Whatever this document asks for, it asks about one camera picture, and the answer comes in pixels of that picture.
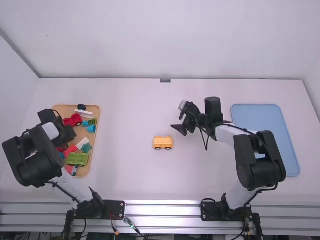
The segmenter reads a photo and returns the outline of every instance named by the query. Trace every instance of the white table surface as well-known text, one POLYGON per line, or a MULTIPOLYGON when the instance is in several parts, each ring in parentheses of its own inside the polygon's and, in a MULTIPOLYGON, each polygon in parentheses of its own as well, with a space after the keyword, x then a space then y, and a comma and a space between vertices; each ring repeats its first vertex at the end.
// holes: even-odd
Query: white table surface
MULTIPOLYGON (((234 150, 210 140, 205 151, 198 130, 184 137, 170 127, 181 123, 181 100, 194 102, 204 113, 204 100, 212 96, 221 98, 224 119, 229 121, 233 104, 277 104, 282 110, 301 172, 256 201, 320 203, 320 123, 301 80, 42 79, 22 130, 40 122, 37 112, 56 104, 98 105, 101 115, 91 169, 76 181, 103 199, 219 199, 237 179, 234 150), (155 151, 153 137, 167 135, 173 137, 174 148, 155 151)), ((9 166, 0 192, 2 201, 60 201, 48 188, 19 185, 9 166)))

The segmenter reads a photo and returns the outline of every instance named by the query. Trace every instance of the red toy block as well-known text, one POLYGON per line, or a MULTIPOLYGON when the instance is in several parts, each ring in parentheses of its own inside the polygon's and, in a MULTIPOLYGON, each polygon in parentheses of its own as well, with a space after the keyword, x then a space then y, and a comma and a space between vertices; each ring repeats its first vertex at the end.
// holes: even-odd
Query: red toy block
POLYGON ((65 170, 68 172, 68 173, 70 173, 70 174, 72 174, 72 170, 74 169, 74 166, 71 166, 71 165, 67 165, 67 166, 65 166, 65 170))
POLYGON ((63 154, 64 154, 65 157, 67 158, 70 153, 73 153, 73 152, 75 152, 75 151, 77 151, 77 150, 78 150, 78 148, 76 147, 76 145, 72 145, 72 146, 70 146, 67 150, 65 150, 65 151, 63 152, 63 154))

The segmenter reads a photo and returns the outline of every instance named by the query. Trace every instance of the blue tray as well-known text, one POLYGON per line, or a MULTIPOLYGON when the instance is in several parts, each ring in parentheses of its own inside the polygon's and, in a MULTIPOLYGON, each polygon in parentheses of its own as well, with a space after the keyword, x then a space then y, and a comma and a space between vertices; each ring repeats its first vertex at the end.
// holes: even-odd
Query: blue tray
POLYGON ((300 166, 281 108, 275 104, 235 104, 231 107, 233 123, 252 131, 273 133, 285 166, 286 175, 295 177, 300 166))

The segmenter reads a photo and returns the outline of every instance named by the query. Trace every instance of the teal toy block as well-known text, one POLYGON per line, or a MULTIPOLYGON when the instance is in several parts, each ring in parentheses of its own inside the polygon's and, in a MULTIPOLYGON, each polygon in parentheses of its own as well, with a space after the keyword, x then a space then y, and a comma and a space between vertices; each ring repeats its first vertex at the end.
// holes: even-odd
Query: teal toy block
POLYGON ((60 156, 60 158, 62 158, 62 160, 64 160, 66 158, 66 156, 62 152, 59 152, 59 156, 60 156))
POLYGON ((86 130, 89 132, 89 133, 95 133, 96 132, 96 126, 95 125, 90 125, 86 128, 86 130))
POLYGON ((81 148, 82 152, 86 154, 90 152, 91 149, 92 149, 92 146, 90 145, 90 143, 83 145, 83 147, 81 148))
POLYGON ((89 121, 83 121, 82 122, 82 126, 83 127, 89 127, 90 126, 89 121))

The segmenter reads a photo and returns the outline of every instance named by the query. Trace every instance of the black cable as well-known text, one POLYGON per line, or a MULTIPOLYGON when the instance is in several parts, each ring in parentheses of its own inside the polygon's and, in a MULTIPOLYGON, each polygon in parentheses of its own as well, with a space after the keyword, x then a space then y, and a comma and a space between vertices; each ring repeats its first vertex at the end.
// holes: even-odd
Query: black cable
MULTIPOLYGON (((266 153, 269 155, 270 159, 271 159, 271 162, 273 164, 273 168, 274 168, 274 172, 276 172, 276 163, 275 163, 275 160, 272 158, 272 156, 270 155, 270 152, 269 152, 269 149, 267 147, 267 145, 265 144, 265 142, 259 137, 257 136, 256 134, 254 134, 253 132, 251 131, 248 131, 247 129, 245 128, 241 128, 241 127, 238 127, 238 126, 235 126, 235 125, 231 125, 231 124, 226 124, 226 123, 223 123, 223 124, 218 124, 216 125, 215 127, 219 127, 219 126, 228 126, 228 127, 231 127, 231 128, 235 128, 235 129, 238 129, 238 130, 241 130, 241 131, 244 131, 245 133, 248 133, 250 135, 252 135, 254 138, 258 139, 258 141, 262 144, 262 146, 264 147, 266 153)), ((249 205, 250 202, 256 198, 256 196, 258 194, 261 194, 262 192, 268 192, 268 191, 274 191, 278 188, 278 183, 275 184, 274 188, 267 188, 267 189, 262 189, 262 190, 258 190, 255 192, 255 194, 253 195, 252 198, 250 198, 249 201, 247 201, 244 206, 246 205, 249 205)))
POLYGON ((237 235, 236 237, 232 238, 231 240, 236 240, 237 238, 241 237, 241 235, 244 233, 245 231, 245 228, 246 228, 246 222, 244 221, 243 222, 243 228, 242 228, 242 231, 240 232, 239 235, 237 235))
POLYGON ((200 127, 199 129, 200 129, 202 141, 203 141, 203 144, 204 144, 204 149, 205 149, 206 151, 208 151, 208 144, 206 144, 205 137, 204 137, 204 134, 203 134, 203 132, 202 132, 203 130, 202 130, 201 127, 200 127))
POLYGON ((27 232, 26 235, 19 237, 17 240, 20 240, 20 239, 25 240, 28 234, 30 234, 30 232, 27 232))
POLYGON ((72 201, 76 201, 78 204, 80 204, 79 200, 72 196, 70 193, 68 193, 66 190, 64 190, 62 187, 60 187, 57 183, 52 182, 52 181, 47 181, 47 184, 52 184, 52 187, 55 188, 57 187, 58 189, 60 189, 64 194, 68 195, 70 198, 72 198, 72 201))
MULTIPOLYGON (((214 200, 213 198, 207 197, 202 199, 202 201, 200 202, 200 205, 202 206, 204 204, 205 201, 211 201, 216 203, 216 200, 214 200)), ((205 213, 210 214, 210 212, 203 206, 202 209, 204 210, 205 213)))
POLYGON ((83 231, 81 233, 81 236, 82 236, 82 234, 84 234, 84 232, 86 231, 86 228, 87 228, 87 219, 84 218, 83 220, 84 220, 84 229, 83 229, 83 231))
POLYGON ((53 109, 53 111, 56 112, 56 113, 59 115, 59 117, 60 117, 60 119, 61 119, 60 122, 61 122, 61 124, 63 125, 63 121, 62 121, 62 117, 61 117, 60 113, 59 113, 57 110, 55 110, 55 109, 53 109))
POLYGON ((148 238, 146 238, 145 236, 143 236, 138 229, 136 229, 135 232, 136 232, 137 234, 139 234, 141 237, 143 237, 143 239, 148 240, 148 238))

